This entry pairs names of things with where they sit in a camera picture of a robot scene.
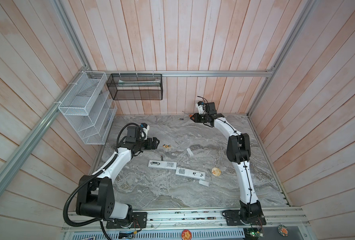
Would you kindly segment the white remote control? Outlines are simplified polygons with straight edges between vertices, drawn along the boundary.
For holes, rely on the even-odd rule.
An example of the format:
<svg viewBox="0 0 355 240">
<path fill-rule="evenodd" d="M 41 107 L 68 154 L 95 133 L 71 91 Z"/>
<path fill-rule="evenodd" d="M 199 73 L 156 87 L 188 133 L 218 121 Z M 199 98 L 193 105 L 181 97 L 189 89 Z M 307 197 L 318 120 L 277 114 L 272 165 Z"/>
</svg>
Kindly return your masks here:
<svg viewBox="0 0 355 240">
<path fill-rule="evenodd" d="M 150 160 L 148 162 L 148 167 L 154 168 L 154 169 L 176 170 L 177 163 L 176 162 Z"/>
<path fill-rule="evenodd" d="M 206 178 L 206 173 L 204 173 L 204 172 L 190 170 L 190 169 L 184 169 L 184 168 L 179 168 L 179 167 L 176 168 L 175 174 L 177 176 L 193 178 L 193 179 L 203 180 L 203 181 Z"/>
</svg>

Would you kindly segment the white battery cover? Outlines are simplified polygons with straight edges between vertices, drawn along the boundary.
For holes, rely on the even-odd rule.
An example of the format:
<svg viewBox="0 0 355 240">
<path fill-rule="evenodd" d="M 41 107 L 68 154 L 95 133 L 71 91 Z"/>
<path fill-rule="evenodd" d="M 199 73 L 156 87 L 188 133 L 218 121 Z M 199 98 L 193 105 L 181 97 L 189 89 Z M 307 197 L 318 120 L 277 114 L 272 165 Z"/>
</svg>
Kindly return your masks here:
<svg viewBox="0 0 355 240">
<path fill-rule="evenodd" d="M 187 148 L 187 152 L 190 155 L 190 157 L 192 157 L 194 155 L 190 148 Z"/>
<path fill-rule="evenodd" d="M 199 180 L 199 184 L 200 184 L 200 185 L 203 185 L 203 186 L 206 186 L 206 187 L 208 187 L 208 186 L 210 185 L 209 182 L 203 181 L 203 180 Z"/>
</svg>

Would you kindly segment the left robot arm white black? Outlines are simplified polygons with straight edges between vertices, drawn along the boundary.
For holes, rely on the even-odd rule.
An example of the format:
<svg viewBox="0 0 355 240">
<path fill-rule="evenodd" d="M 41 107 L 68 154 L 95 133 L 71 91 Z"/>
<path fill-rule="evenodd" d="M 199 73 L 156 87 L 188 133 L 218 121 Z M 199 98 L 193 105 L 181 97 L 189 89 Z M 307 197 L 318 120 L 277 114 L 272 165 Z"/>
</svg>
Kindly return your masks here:
<svg viewBox="0 0 355 240">
<path fill-rule="evenodd" d="M 121 228 L 133 224 L 132 206 L 115 200 L 113 183 L 123 167 L 134 157 L 148 150 L 156 150 L 159 140 L 149 138 L 146 123 L 126 124 L 119 132 L 112 156 L 92 175 L 84 175 L 70 194 L 63 208 L 63 219 L 71 227 L 83 227 L 94 222 L 117 222 Z M 84 222 L 69 218 L 68 209 L 74 197 L 76 214 L 91 217 Z"/>
</svg>

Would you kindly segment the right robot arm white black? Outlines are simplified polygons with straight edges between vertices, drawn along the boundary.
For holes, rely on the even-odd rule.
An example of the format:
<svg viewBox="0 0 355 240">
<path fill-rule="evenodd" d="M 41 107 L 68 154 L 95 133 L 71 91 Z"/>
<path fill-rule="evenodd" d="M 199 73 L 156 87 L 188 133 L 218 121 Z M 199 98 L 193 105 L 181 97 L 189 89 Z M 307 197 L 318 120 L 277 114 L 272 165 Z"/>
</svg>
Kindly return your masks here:
<svg viewBox="0 0 355 240">
<path fill-rule="evenodd" d="M 251 146 L 250 137 L 246 133 L 236 130 L 225 118 L 217 113 L 214 102 L 203 99 L 197 102 L 198 112 L 191 115 L 195 123 L 202 123 L 207 127 L 216 128 L 227 139 L 226 155 L 233 164 L 240 188 L 239 218 L 245 225 L 266 225 L 260 201 L 256 195 L 250 172 Z"/>
</svg>

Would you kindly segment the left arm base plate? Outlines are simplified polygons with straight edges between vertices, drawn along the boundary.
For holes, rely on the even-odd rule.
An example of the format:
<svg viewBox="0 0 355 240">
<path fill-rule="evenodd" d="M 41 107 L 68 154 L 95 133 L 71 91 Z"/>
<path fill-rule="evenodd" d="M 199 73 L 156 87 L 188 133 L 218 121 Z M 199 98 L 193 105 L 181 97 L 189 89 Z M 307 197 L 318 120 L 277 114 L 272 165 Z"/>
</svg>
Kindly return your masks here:
<svg viewBox="0 0 355 240">
<path fill-rule="evenodd" d="M 147 212 L 134 212 L 131 217 L 114 219 L 106 223 L 107 229 L 143 229 L 146 228 Z"/>
</svg>

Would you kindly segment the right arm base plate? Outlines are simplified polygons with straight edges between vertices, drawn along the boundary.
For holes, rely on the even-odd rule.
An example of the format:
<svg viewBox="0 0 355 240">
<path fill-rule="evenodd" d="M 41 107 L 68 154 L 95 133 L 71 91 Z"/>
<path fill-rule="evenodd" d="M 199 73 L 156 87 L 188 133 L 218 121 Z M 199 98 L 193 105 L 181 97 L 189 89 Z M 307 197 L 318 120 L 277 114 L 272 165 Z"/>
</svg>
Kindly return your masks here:
<svg viewBox="0 0 355 240">
<path fill-rule="evenodd" d="M 228 226 L 261 226 L 267 224 L 263 215 L 249 216 L 244 210 L 224 210 L 222 216 L 226 219 Z"/>
</svg>

